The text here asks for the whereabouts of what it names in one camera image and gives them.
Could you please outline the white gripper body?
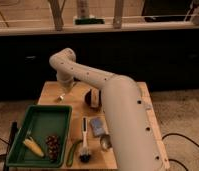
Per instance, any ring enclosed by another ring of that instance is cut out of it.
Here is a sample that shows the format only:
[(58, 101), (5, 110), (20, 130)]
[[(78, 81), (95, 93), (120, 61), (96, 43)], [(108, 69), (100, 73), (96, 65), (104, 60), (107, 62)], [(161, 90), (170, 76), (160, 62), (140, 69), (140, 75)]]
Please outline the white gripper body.
[(59, 84), (65, 91), (70, 91), (74, 86), (73, 78), (69, 78), (69, 79), (58, 78), (57, 81), (59, 82)]

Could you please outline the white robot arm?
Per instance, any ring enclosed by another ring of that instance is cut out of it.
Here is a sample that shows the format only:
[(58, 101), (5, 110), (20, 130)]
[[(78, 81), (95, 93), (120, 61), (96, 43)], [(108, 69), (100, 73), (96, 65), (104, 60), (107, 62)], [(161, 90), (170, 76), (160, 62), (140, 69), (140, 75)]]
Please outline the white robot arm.
[(49, 63), (63, 85), (77, 78), (101, 91), (102, 110), (118, 171), (165, 171), (136, 81), (125, 75), (78, 64), (70, 48), (52, 55)]

